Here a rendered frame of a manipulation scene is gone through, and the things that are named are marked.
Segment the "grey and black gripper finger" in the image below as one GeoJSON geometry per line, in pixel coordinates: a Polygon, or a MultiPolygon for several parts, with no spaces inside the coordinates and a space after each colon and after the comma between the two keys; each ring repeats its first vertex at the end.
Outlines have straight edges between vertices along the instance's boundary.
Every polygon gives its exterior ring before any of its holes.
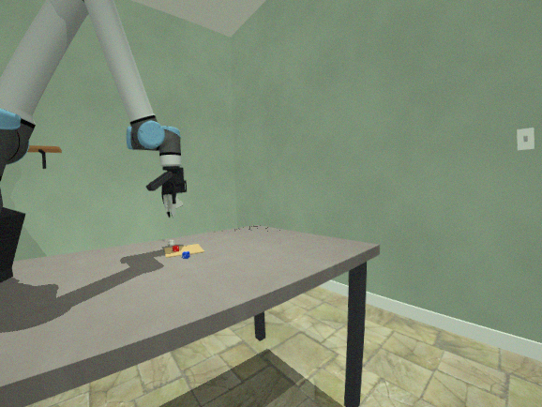
{"type": "Polygon", "coordinates": [[[176,190],[174,189],[174,187],[172,187],[171,195],[169,197],[169,200],[170,200],[170,203],[171,203],[171,214],[172,214],[173,218],[175,218],[175,209],[182,206],[183,202],[178,200],[178,196],[176,195],[176,190]],[[176,197],[176,201],[175,201],[175,197],[176,197]]]}
{"type": "Polygon", "coordinates": [[[166,194],[165,195],[165,193],[163,191],[161,192],[162,201],[164,203],[164,207],[165,207],[165,210],[166,210],[166,213],[167,213],[168,217],[170,217],[170,205],[171,205],[170,201],[169,201],[169,196],[170,195],[171,194],[169,194],[169,195],[166,194]]]}

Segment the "tan flat mat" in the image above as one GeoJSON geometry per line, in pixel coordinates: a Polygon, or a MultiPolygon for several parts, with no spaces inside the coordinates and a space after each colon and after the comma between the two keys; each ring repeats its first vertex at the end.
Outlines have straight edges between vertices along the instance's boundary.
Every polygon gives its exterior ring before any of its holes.
{"type": "Polygon", "coordinates": [[[189,251],[189,254],[204,252],[204,250],[199,246],[199,244],[180,246],[179,251],[177,252],[173,252],[173,248],[165,248],[164,251],[166,258],[182,256],[182,252],[184,251],[189,251]]]}

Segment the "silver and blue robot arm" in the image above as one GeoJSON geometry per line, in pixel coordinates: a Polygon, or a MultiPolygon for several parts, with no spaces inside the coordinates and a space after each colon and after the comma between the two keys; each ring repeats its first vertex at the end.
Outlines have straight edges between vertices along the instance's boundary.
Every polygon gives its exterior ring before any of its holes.
{"type": "Polygon", "coordinates": [[[46,0],[0,78],[0,182],[6,165],[26,155],[32,115],[87,15],[128,115],[128,149],[159,151],[160,166],[182,165],[180,131],[158,123],[114,1],[46,0]]]}

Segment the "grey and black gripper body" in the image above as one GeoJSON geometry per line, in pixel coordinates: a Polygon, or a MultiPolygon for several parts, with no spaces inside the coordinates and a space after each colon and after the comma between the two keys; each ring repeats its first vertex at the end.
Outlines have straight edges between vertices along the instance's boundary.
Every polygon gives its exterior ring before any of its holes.
{"type": "Polygon", "coordinates": [[[184,168],[179,168],[179,166],[164,166],[162,168],[164,171],[171,172],[173,174],[173,177],[162,185],[162,191],[165,193],[165,195],[171,193],[172,187],[176,189],[176,193],[187,192],[187,180],[184,180],[184,168]]]}

